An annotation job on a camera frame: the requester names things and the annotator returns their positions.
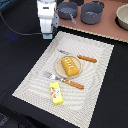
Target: metal bowl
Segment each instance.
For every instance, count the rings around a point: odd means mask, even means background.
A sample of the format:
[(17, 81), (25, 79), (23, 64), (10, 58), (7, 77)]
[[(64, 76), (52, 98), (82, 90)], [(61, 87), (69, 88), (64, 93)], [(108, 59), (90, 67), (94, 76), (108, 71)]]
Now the metal bowl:
[(128, 30), (128, 4), (117, 9), (118, 22), (122, 28)]

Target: bread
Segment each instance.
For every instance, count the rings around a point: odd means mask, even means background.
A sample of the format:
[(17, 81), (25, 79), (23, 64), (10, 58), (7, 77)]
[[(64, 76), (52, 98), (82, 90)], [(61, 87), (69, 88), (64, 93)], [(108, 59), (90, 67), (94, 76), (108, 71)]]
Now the bread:
[(76, 67), (71, 57), (64, 58), (61, 60), (61, 64), (67, 74), (68, 77), (79, 74), (79, 70)]

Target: toy bread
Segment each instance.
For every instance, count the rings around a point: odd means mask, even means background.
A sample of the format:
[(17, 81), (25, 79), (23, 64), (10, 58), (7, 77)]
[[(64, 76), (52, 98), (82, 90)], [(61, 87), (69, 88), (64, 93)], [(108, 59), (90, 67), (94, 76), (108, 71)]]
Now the toy bread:
[(97, 62), (96, 59), (89, 58), (89, 57), (86, 57), (86, 56), (78, 55), (77, 57), (78, 57), (79, 59), (83, 59), (83, 60), (90, 61), (90, 62), (93, 62), (93, 63), (96, 63), (96, 62)]
[(68, 77), (79, 74), (79, 70), (76, 67), (71, 57), (64, 58), (61, 60), (61, 64), (67, 74)]

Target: fork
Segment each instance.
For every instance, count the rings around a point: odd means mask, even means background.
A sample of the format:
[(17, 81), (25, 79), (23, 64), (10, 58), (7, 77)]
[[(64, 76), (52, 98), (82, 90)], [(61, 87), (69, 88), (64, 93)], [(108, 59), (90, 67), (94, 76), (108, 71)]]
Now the fork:
[(69, 53), (69, 52), (66, 52), (66, 51), (63, 51), (63, 50), (59, 50), (59, 49), (57, 49), (57, 51), (59, 51), (59, 52), (61, 52), (63, 54), (66, 54), (66, 55), (74, 55), (74, 56), (77, 56), (79, 59), (82, 59), (82, 60), (90, 61), (90, 62), (93, 62), (93, 63), (96, 63), (97, 62), (96, 59), (89, 58), (89, 57), (86, 57), (86, 56), (76, 55), (76, 54)]
[(59, 77), (57, 77), (56, 75), (54, 75), (54, 74), (52, 74), (50, 72), (44, 71), (43, 74), (44, 74), (45, 77), (47, 77), (49, 79), (52, 79), (52, 80), (60, 80), (63, 83), (69, 84), (69, 85), (74, 86), (76, 88), (84, 89), (84, 86), (83, 85), (78, 84), (78, 83), (75, 83), (75, 82), (72, 82), (72, 81), (67, 80), (67, 79), (59, 78)]

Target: pot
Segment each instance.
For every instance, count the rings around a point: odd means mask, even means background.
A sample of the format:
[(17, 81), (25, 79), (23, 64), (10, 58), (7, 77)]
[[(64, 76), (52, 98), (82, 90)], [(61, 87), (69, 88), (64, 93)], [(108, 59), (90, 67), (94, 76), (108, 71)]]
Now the pot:
[(100, 0), (98, 3), (92, 0), (81, 7), (81, 21), (86, 24), (96, 24), (101, 20), (102, 13), (103, 6), (100, 5)]
[(117, 9), (118, 22), (122, 28), (128, 30), (128, 4)]
[(72, 19), (72, 22), (76, 24), (74, 17), (77, 16), (78, 5), (74, 2), (62, 2), (58, 5), (58, 16), (69, 20)]
[(84, 0), (69, 0), (69, 2), (74, 2), (76, 3), (78, 6), (81, 6), (84, 4)]
[(104, 3), (103, 3), (103, 2), (100, 2), (99, 4), (100, 4), (100, 5), (102, 5), (102, 6), (103, 6), (103, 8), (104, 8), (104, 6), (105, 6), (105, 5), (104, 5)]

